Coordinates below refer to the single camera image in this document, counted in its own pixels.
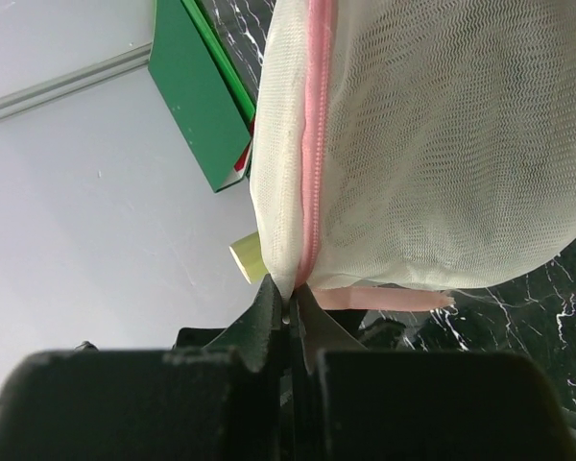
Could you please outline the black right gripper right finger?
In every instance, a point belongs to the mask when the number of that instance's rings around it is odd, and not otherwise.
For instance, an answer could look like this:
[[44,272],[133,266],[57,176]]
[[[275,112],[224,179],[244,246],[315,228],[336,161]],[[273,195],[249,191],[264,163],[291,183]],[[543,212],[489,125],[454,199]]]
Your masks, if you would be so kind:
[[538,367],[508,353],[369,350],[301,287],[289,303],[298,460],[576,460]]

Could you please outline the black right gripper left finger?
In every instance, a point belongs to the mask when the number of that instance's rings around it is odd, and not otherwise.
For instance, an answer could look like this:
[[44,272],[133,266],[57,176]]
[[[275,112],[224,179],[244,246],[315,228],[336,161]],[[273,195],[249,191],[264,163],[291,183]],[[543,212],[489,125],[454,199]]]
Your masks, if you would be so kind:
[[28,356],[0,392],[0,460],[277,460],[282,299],[202,347]]

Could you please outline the white pink mesh laundry bag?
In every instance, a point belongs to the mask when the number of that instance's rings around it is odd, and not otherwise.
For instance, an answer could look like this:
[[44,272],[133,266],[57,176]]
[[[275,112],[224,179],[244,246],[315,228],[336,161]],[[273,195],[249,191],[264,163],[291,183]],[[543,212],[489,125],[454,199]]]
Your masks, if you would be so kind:
[[432,310],[576,238],[576,1],[279,1],[252,140],[280,295]]

